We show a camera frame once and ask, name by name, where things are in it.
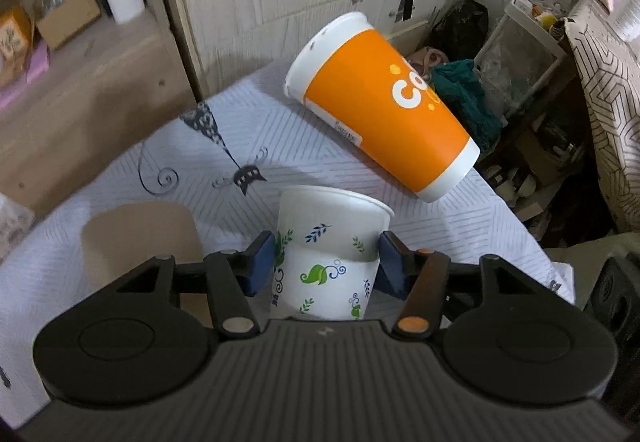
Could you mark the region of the pink flat box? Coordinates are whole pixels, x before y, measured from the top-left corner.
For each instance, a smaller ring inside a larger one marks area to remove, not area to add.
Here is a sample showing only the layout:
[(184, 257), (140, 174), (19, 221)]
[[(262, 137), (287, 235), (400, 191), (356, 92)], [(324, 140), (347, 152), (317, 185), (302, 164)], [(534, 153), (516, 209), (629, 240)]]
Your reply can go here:
[(50, 54), (46, 43), (40, 40), (30, 54), (24, 72), (1, 89), (0, 108), (5, 110), (14, 103), (26, 89), (34, 84), (50, 68)]

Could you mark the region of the white patterned tablecloth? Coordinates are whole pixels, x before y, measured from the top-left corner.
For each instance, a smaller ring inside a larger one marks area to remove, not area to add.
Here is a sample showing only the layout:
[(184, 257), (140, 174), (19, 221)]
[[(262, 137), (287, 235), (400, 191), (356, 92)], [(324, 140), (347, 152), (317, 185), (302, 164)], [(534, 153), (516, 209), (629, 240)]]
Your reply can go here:
[(1, 267), (1, 415), (23, 425), (47, 404), (32, 364), (36, 333), (90, 294), (80, 246), (85, 224), (133, 202), (166, 200), (190, 210), (203, 248), (241, 249), (277, 225), (281, 191), (321, 185), (365, 194), (394, 210), (409, 247), (455, 262), (498, 254), (567, 301), (571, 270), (558, 269), (508, 205), (471, 171), (436, 202), (424, 202), (303, 105), (287, 98), (288, 68), (271, 64), (213, 95), (207, 105), (224, 139), (215, 144), (180, 119), (130, 147), (52, 211)]

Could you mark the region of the wooden shelf unit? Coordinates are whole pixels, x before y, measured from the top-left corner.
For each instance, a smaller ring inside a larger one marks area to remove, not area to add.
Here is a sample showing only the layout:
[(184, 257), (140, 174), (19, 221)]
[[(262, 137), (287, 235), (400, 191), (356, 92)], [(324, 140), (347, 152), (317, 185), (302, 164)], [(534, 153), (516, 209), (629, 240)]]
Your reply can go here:
[(53, 53), (1, 113), (1, 191), (45, 216), (127, 148), (194, 106), (164, 0), (103, 17)]

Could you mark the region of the black bag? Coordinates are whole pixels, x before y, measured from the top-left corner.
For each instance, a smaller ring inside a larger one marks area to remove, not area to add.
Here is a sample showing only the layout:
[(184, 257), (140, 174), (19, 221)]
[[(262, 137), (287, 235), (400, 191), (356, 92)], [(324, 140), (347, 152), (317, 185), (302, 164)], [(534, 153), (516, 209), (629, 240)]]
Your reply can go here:
[(439, 50), (450, 62), (472, 60), (482, 50), (488, 32), (486, 6), (475, 0), (461, 0), (434, 26), (424, 46)]

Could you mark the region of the white paper cup leaf print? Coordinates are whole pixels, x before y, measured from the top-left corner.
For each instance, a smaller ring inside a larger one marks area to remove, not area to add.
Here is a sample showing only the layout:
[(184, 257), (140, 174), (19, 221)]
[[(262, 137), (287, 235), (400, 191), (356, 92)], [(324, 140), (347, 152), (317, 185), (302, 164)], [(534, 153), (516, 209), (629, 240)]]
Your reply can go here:
[(372, 197), (294, 185), (281, 193), (270, 316), (360, 321), (369, 304), (378, 239), (394, 217)]

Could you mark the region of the orange paper cup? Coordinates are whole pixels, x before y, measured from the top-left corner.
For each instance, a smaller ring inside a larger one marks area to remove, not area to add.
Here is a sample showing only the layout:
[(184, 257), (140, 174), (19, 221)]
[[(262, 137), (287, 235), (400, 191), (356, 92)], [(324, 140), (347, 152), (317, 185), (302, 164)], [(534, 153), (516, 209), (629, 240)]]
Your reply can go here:
[(310, 39), (284, 93), (426, 202), (445, 196), (480, 157), (445, 102), (361, 12)]

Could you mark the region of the small wooden floral box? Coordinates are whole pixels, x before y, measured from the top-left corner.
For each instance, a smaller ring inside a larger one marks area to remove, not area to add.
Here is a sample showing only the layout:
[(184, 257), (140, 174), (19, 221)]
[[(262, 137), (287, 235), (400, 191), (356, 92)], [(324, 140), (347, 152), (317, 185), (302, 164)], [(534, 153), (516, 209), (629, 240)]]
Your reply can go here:
[(32, 50), (34, 24), (21, 6), (1, 14), (1, 87), (24, 72)]

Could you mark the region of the white plastic storage rack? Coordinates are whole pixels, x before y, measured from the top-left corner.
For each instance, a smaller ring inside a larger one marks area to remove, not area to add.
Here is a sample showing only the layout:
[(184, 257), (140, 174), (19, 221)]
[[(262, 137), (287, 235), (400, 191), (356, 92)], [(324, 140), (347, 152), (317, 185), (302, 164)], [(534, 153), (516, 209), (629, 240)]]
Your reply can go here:
[(542, 88), (567, 53), (562, 24), (578, 0), (508, 0), (474, 60), (489, 108), (502, 120)]

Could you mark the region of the small cardboard box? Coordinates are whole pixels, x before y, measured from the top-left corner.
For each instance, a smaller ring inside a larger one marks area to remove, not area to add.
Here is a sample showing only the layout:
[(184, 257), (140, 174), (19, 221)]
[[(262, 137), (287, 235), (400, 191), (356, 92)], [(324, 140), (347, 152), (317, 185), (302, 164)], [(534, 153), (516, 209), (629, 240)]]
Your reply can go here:
[(101, 17), (96, 0), (65, 0), (36, 21), (40, 36), (58, 50)]

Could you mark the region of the beige tumbler cup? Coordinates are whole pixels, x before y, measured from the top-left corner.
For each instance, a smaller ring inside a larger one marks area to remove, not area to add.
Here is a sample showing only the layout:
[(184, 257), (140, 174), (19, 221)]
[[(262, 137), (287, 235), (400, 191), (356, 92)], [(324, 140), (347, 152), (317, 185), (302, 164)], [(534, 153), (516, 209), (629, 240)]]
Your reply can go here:
[(204, 258), (192, 214), (175, 202), (139, 202), (99, 214), (86, 223), (80, 241), (85, 276), (93, 290), (161, 254), (178, 263)]

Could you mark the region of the teal green cloth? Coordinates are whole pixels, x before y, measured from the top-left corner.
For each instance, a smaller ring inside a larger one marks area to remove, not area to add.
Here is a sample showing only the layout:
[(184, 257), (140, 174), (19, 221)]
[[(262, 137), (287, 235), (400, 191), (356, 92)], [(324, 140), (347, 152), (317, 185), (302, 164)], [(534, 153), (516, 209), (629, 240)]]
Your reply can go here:
[(431, 86), (485, 155), (497, 143), (502, 124), (487, 107), (485, 90), (473, 60), (444, 63), (430, 69)]

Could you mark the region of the geometric patterned cloth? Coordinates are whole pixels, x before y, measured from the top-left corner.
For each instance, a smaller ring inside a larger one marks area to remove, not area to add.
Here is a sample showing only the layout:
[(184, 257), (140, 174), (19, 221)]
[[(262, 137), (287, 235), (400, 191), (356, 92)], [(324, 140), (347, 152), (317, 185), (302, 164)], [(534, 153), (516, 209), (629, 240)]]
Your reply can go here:
[(622, 231), (639, 229), (639, 63), (597, 0), (580, 0), (565, 35), (584, 91), (601, 192)]

